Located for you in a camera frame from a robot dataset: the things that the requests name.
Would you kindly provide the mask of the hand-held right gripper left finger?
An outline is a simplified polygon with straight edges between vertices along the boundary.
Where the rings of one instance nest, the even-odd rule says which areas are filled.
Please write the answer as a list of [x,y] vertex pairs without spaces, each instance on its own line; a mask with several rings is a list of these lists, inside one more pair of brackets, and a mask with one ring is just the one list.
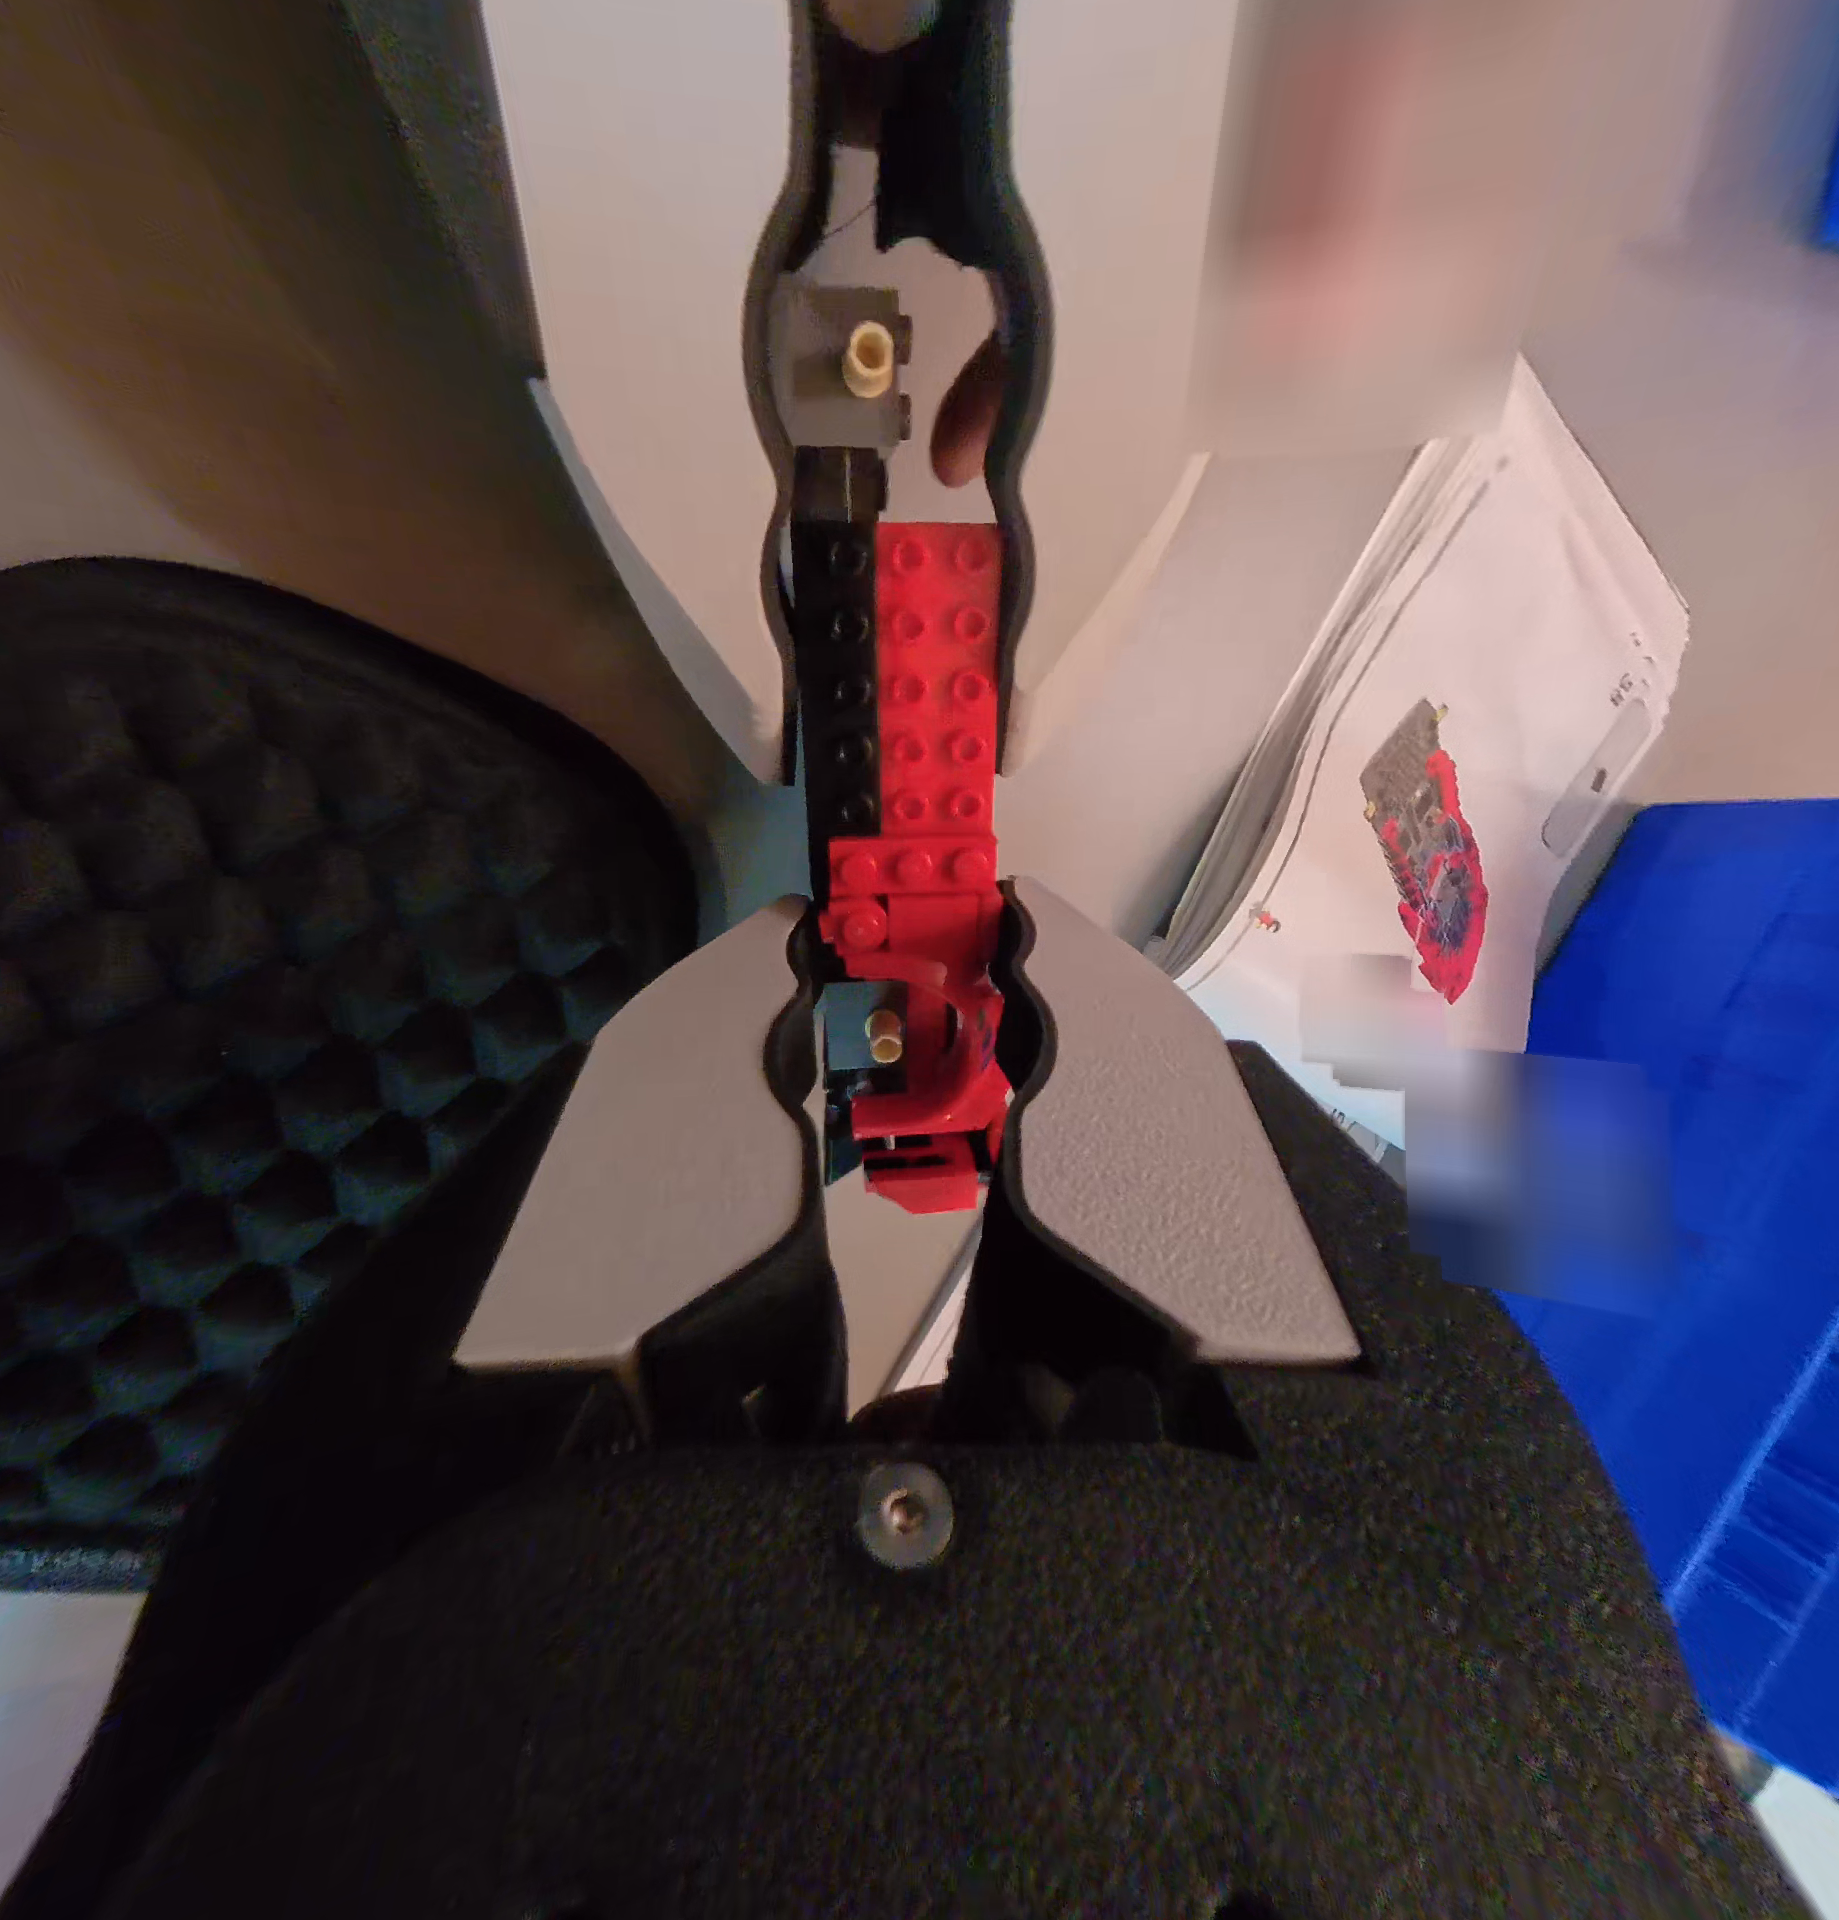
[[619,1364],[766,1255],[804,1193],[803,1111],[765,1073],[810,900],[765,903],[591,1042],[456,1364]]

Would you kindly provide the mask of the red toy brick car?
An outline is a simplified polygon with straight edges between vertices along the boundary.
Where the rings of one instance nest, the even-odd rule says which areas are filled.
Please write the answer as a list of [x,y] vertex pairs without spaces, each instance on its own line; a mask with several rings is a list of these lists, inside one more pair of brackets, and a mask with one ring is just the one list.
[[765,366],[792,453],[783,610],[810,884],[829,985],[828,1169],[914,1212],[970,1212],[1014,1103],[995,764],[991,523],[892,521],[913,322],[886,286],[779,277]]

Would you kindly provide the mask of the black foam-lined case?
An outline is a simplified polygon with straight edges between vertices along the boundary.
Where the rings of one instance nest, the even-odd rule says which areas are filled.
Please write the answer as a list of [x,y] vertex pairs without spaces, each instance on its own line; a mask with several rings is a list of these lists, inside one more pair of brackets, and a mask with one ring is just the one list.
[[0,1548],[158,1548],[691,946],[666,808],[543,707],[197,567],[0,568]]

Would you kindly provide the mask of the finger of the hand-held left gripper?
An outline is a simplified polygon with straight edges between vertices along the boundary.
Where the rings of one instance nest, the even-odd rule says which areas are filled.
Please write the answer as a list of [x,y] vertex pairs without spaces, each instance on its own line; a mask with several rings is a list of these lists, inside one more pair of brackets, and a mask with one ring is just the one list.
[[1003,760],[1032,760],[1112,662],[1208,453],[1190,432],[1213,200],[1208,0],[1014,3],[1014,180],[1051,273],[1051,384],[1023,448],[1032,587]]
[[790,764],[765,297],[810,184],[810,10],[481,3],[543,375],[537,409],[691,707]]

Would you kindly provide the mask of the person's left hand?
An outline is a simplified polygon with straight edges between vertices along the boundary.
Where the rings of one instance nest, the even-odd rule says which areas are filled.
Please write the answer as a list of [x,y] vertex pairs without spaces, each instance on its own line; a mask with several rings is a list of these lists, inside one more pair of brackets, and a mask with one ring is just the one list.
[[943,491],[967,491],[982,479],[1010,393],[1010,348],[995,335],[980,343],[967,366],[948,380],[934,416],[934,479]]

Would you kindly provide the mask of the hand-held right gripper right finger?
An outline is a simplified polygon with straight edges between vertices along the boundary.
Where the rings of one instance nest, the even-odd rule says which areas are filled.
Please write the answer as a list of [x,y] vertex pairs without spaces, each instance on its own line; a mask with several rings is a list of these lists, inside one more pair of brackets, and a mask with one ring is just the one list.
[[1036,880],[1010,887],[1036,1054],[982,1209],[991,1364],[1352,1366],[1359,1331],[1217,1027]]

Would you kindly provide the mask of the white instruction booklet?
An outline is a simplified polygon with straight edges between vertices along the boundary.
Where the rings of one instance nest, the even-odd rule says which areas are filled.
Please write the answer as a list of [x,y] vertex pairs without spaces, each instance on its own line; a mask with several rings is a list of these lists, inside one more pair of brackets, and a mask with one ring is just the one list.
[[1525,360],[1426,444],[1149,948],[1227,1038],[1399,1139],[1311,1038],[1366,959],[1429,1038],[1517,1052],[1556,884],[1666,727],[1686,603]]

